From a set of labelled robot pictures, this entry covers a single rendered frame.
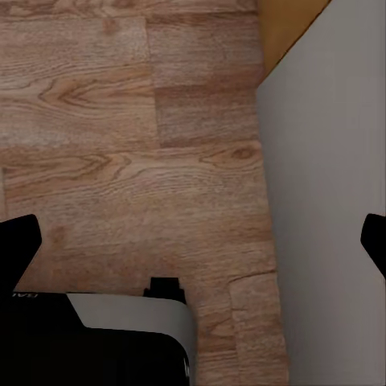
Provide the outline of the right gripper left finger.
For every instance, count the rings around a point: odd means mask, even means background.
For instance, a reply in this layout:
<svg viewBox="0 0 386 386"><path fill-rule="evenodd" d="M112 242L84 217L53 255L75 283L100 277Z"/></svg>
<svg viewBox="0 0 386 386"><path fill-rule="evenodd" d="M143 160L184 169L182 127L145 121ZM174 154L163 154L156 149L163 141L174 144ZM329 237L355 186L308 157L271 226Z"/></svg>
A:
<svg viewBox="0 0 386 386"><path fill-rule="evenodd" d="M0 310L42 244L35 214L0 223Z"/></svg>

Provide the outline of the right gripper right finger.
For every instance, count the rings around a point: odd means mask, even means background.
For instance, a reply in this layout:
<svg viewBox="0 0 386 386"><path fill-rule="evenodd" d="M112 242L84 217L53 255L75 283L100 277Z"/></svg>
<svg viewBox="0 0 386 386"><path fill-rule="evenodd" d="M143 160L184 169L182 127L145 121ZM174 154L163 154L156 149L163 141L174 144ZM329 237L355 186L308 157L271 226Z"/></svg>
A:
<svg viewBox="0 0 386 386"><path fill-rule="evenodd" d="M386 217L368 214L360 241L386 279Z"/></svg>

